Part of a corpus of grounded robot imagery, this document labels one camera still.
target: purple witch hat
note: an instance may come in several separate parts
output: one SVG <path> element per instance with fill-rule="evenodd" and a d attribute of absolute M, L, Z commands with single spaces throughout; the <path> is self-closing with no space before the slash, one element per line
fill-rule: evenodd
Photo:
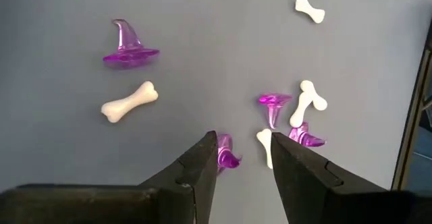
<path fill-rule="evenodd" d="M 117 52 L 103 58 L 105 65 L 118 69 L 129 69 L 144 65 L 149 59 L 159 54 L 157 49 L 146 49 L 142 46 L 133 27 L 123 19 L 114 19 L 119 26 L 119 46 Z"/>
<path fill-rule="evenodd" d="M 225 168 L 236 168 L 242 158 L 232 154 L 232 138 L 229 134 L 217 135 L 217 172 L 221 173 Z"/>
<path fill-rule="evenodd" d="M 268 108 L 268 119 L 270 128 L 275 129 L 277 117 L 281 108 L 290 100 L 292 96 L 289 94 L 266 93 L 259 97 L 259 102 Z"/>
<path fill-rule="evenodd" d="M 292 128 L 288 137 L 307 147 L 318 147 L 326 143 L 325 140 L 309 134 L 307 122 L 303 122 L 299 128 Z"/>

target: gray background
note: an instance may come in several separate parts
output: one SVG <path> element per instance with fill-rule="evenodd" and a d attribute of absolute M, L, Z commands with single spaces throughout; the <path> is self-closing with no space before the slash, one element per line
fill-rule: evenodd
<path fill-rule="evenodd" d="M 315 149 L 389 188 L 425 41 L 432 0 L 2 0 L 0 188 L 53 182 L 139 184 L 204 136 L 229 132 L 240 168 L 218 178 L 212 223 L 286 223 L 263 147 L 262 92 L 295 96 L 301 80 L 329 107 L 306 120 Z M 159 60 L 114 71 L 111 18 L 124 18 Z M 110 124 L 106 101 L 151 80 L 152 105 Z"/>

